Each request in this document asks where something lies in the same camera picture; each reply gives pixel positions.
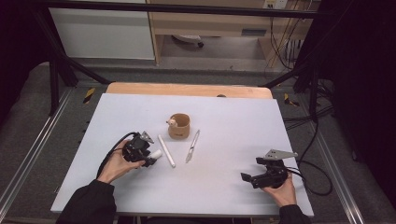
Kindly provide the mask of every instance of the metal bar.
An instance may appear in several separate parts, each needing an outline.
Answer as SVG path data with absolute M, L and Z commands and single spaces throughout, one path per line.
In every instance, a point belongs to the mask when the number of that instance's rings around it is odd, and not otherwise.
M 73 91 L 70 88 L 68 91 L 65 91 L 60 102 L 60 106 L 58 110 L 52 117 L 47 119 L 46 124 L 42 128 L 41 132 L 37 136 L 35 142 L 31 146 L 29 152 L 26 154 L 23 162 L 21 163 L 20 167 L 18 168 L 15 175 L 12 177 L 11 181 L 9 182 L 6 190 L 3 192 L 3 195 L 0 198 L 0 223 L 3 222 L 3 219 L 6 216 L 6 213 L 9 207 L 14 202 L 18 192 L 20 191 L 24 181 L 26 180 L 27 176 L 29 175 L 30 171 L 32 170 L 35 161 L 38 158 L 41 150 L 43 149 L 44 145 L 46 144 L 50 134 L 55 127 L 59 117 L 64 112 L 64 108 L 68 102 L 70 93 Z
M 302 103 L 303 110 L 306 115 L 308 115 L 307 101 L 304 97 L 298 95 L 299 101 Z M 315 125 L 313 122 L 310 122 L 310 126 L 313 131 L 315 131 Z M 340 169 L 338 169 L 337 162 L 335 161 L 329 147 L 326 144 L 326 140 L 323 137 L 323 134 L 320 130 L 317 133 L 318 137 L 318 150 L 320 155 L 329 170 L 329 175 L 332 178 L 332 182 L 334 184 L 334 188 L 337 191 L 338 197 L 340 198 L 341 204 L 344 206 L 346 211 L 346 216 L 349 219 L 350 223 L 353 224 L 363 224 L 364 220 L 361 216 L 361 211 L 359 207 L 356 205 L 355 200 L 353 199 L 352 193 L 349 190 L 347 182 L 345 181 L 343 174 Z
M 247 7 L 209 7 L 209 6 L 185 6 L 185 5 L 167 5 L 167 4 L 65 1 L 65 0 L 36 0 L 34 1 L 34 4 L 40 4 L 43 7 L 74 8 L 74 9 L 173 12 L 173 13 L 217 14 L 217 15 L 256 16 L 256 17 L 303 18 L 303 19 L 326 19 L 333 16 L 335 12 L 335 11 L 328 11 L 328 12 L 297 11 L 297 10 L 247 8 Z

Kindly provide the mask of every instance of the person's left hand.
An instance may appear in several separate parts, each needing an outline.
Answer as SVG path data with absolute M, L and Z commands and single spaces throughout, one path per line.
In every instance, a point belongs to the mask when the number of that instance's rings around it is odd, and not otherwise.
M 116 150 L 111 154 L 97 180 L 110 184 L 115 179 L 128 173 L 130 170 L 139 168 L 145 164 L 145 161 L 128 162 L 122 157 L 122 150 L 119 148 L 123 148 L 126 142 L 128 142 L 128 140 L 122 141 L 116 147 Z

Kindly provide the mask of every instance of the white wall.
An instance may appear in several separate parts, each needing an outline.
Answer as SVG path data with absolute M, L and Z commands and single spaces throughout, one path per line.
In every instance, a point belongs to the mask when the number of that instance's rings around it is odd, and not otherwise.
M 51 8 L 50 12 L 70 57 L 154 60 L 147 12 L 63 8 Z

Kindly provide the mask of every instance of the silver pen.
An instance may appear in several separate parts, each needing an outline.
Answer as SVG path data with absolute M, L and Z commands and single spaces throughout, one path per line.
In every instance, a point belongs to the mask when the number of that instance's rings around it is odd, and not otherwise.
M 192 158 L 192 153 L 194 152 L 194 148 L 195 148 L 195 144 L 197 143 L 197 140 L 198 140 L 199 132 L 200 132 L 200 130 L 197 131 L 197 133 L 194 136 L 194 140 L 192 140 L 189 154 L 187 155 L 187 158 L 186 158 L 186 163 L 189 162 Z

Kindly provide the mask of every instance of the hand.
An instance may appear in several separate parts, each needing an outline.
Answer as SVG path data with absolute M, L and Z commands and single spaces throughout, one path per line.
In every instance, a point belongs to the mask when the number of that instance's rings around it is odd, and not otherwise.
M 291 173 L 288 173 L 288 178 L 282 186 L 277 189 L 271 187 L 262 188 L 263 191 L 269 193 L 279 207 L 297 204 L 296 192 L 291 178 Z
M 128 162 L 122 157 L 122 150 L 119 148 L 123 148 L 127 142 L 128 140 L 124 140 L 119 143 L 97 180 L 110 184 L 113 180 L 125 175 L 130 170 L 145 164 L 145 161 Z

